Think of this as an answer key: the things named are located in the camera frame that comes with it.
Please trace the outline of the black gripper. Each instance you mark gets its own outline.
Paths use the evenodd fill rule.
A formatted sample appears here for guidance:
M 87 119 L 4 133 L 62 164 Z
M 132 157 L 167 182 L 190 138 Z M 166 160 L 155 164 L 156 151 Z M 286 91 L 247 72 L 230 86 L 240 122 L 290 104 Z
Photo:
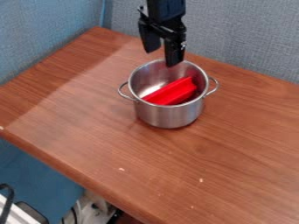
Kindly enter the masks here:
M 139 34 L 144 51 L 151 53 L 162 46 L 164 38 L 166 65 L 174 67 L 183 62 L 186 50 L 186 0 L 146 0 L 138 8 Z

